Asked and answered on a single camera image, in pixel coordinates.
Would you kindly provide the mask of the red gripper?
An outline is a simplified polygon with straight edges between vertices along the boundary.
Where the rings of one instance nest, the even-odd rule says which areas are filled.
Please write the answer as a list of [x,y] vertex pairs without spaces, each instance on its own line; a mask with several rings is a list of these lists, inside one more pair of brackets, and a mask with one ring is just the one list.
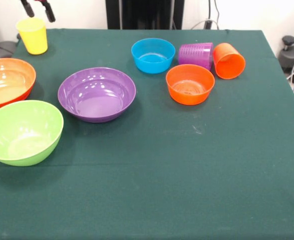
[[[47,0],[36,0],[36,1],[39,1],[42,3],[42,5],[45,7],[45,12],[46,12],[46,15],[47,15],[47,18],[49,20],[49,22],[53,23],[56,21],[55,19],[55,16],[54,16],[54,13],[53,13],[53,10],[51,8],[51,5],[49,2],[47,2]],[[34,14],[34,11],[30,5],[30,3],[27,1],[27,0],[21,0],[21,3],[27,13],[27,15],[29,17],[34,17],[35,14]]]

